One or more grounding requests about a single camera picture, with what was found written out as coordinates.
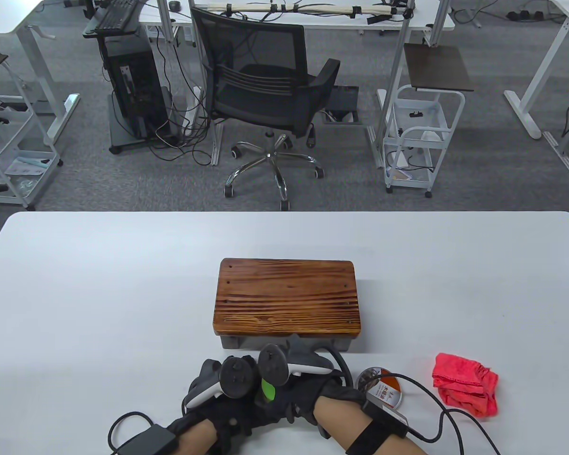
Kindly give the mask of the person's right hand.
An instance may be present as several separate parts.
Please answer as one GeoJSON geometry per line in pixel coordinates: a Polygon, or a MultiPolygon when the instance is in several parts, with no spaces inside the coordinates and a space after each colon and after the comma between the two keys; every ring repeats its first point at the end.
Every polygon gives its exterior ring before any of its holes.
{"type": "Polygon", "coordinates": [[[316,426],[318,423],[313,410],[320,397],[362,406],[366,401],[365,395],[352,386],[346,386],[343,378],[341,371],[334,370],[326,374],[291,376],[282,386],[274,386],[261,379],[254,397],[257,422],[267,425],[286,419],[294,423],[295,418],[304,418],[316,426]]]}

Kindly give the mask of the person's left hand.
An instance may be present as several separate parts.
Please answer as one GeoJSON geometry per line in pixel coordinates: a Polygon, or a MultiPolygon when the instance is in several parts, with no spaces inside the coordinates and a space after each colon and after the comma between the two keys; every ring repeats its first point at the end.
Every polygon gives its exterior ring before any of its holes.
{"type": "Polygon", "coordinates": [[[233,438],[251,436],[253,429],[266,426],[255,415],[259,383],[256,361],[249,355],[205,360],[182,402],[182,417],[166,427],[177,440],[174,453],[228,454],[233,438]]]}

